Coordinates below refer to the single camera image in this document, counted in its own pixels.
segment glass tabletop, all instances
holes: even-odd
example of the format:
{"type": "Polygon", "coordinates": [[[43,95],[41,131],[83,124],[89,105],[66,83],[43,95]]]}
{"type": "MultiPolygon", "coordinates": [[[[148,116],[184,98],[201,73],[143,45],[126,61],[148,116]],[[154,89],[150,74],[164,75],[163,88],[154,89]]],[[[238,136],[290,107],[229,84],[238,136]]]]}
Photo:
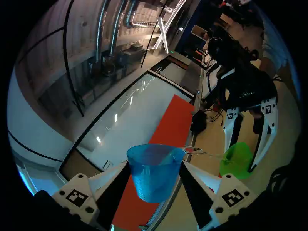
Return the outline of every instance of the glass tabletop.
{"type": "Polygon", "coordinates": [[[174,95],[191,100],[146,73],[102,115],[77,149],[103,170],[120,164],[130,147],[148,143],[174,95]]]}

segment orange mat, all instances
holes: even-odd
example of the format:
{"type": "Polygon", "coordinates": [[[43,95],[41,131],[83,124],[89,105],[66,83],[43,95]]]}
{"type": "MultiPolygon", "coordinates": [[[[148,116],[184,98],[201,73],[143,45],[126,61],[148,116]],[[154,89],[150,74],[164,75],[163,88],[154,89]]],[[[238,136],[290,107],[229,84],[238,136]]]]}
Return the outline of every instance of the orange mat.
{"type": "MultiPolygon", "coordinates": [[[[149,144],[184,147],[193,110],[191,104],[174,95],[149,144]]],[[[112,223],[127,231],[139,231],[141,229],[138,226],[147,224],[158,205],[147,203],[138,197],[130,176],[112,223]]]]}

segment blue plastic cup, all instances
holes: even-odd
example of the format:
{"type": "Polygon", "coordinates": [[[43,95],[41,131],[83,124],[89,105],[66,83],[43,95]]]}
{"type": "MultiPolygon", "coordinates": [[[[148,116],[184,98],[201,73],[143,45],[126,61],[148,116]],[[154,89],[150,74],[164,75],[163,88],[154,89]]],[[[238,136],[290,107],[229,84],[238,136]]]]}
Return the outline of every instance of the blue plastic cup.
{"type": "Polygon", "coordinates": [[[127,151],[132,179],[140,199],[160,203],[168,199],[185,151],[163,144],[143,144],[127,151]]]}

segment metal pipe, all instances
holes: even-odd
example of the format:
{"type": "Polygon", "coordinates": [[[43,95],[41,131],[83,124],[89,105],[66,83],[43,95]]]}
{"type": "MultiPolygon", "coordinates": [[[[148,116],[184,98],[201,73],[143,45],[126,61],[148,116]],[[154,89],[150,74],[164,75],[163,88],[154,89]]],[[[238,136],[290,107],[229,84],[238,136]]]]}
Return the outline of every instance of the metal pipe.
{"type": "Polygon", "coordinates": [[[110,0],[103,0],[99,16],[97,19],[97,33],[96,33],[96,45],[95,45],[95,63],[100,63],[102,52],[102,34],[104,30],[104,24],[106,19],[106,12],[109,6],[110,0]]]}
{"type": "MultiPolygon", "coordinates": [[[[136,14],[136,10],[138,7],[139,1],[138,0],[130,0],[129,4],[129,8],[127,11],[127,16],[125,19],[125,26],[128,28],[135,28],[135,27],[139,27],[139,28],[154,28],[157,27],[158,25],[156,24],[156,22],[134,22],[134,17],[136,14]]],[[[163,10],[168,12],[168,13],[172,13],[173,9],[167,6],[162,6],[163,10]]]]}
{"type": "Polygon", "coordinates": [[[114,50],[116,48],[115,46],[116,46],[116,43],[117,43],[117,35],[118,35],[118,32],[119,32],[119,21],[120,21],[121,15],[123,14],[123,11],[125,9],[126,3],[127,3],[127,0],[121,1],[118,12],[117,12],[116,19],[114,21],[114,26],[113,26],[112,34],[111,34],[111,42],[109,44],[109,56],[110,57],[114,55],[114,50]]]}

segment wooden floor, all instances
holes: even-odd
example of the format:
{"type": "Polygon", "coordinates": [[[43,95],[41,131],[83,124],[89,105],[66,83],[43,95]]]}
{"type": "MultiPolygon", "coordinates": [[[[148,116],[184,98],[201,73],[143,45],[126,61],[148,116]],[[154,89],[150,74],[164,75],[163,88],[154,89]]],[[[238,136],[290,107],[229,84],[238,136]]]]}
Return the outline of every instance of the wooden floor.
{"type": "MultiPolygon", "coordinates": [[[[255,168],[250,178],[242,180],[255,194],[259,195],[265,190],[271,173],[278,167],[290,162],[294,144],[300,134],[301,121],[296,102],[284,83],[275,82],[279,102],[278,131],[276,138],[266,156],[255,168]]],[[[253,152],[257,142],[257,135],[252,132],[253,117],[244,112],[244,120],[239,134],[239,142],[245,142],[253,152]]],[[[208,124],[206,130],[197,136],[196,147],[202,148],[217,157],[224,153],[224,132],[220,126],[221,118],[208,124]]],[[[214,175],[219,173],[219,159],[209,156],[193,156],[191,164],[214,175]]],[[[158,226],[156,231],[187,231],[197,230],[197,222],[189,204],[184,187],[182,186],[174,200],[169,212],[158,226]]]]}

